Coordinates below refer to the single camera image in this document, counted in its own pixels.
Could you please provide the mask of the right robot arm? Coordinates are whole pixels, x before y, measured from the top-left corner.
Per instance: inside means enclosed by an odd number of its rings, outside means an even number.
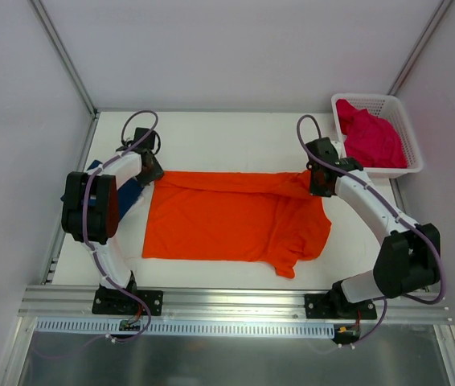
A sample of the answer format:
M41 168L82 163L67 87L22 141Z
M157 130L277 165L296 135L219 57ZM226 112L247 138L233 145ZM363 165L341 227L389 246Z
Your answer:
M339 197L363 220L379 242L372 269L335 282L306 307L313 318L355 318L374 300L410 297L412 292L441 284L440 233L421 225L385 199L353 158L340 158L329 138L304 144L312 196Z

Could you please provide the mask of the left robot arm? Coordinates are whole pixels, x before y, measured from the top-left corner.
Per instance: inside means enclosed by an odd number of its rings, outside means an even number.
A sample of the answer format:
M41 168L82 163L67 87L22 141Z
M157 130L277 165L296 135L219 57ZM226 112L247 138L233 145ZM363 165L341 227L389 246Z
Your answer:
M66 178L61 225L90 253L100 275L94 314L159 316L162 312L162 291L138 289L116 237L121 220L142 201L143 190L163 177L156 159L160 149L159 134L138 127L113 160L93 162L86 171L74 171Z

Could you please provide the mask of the orange t shirt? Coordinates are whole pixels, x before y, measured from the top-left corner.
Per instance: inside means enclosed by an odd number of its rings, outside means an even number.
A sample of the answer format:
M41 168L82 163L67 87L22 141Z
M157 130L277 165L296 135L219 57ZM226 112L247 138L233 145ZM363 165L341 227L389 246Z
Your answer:
M293 279L330 236L307 172L169 171L154 185L144 258L265 263Z

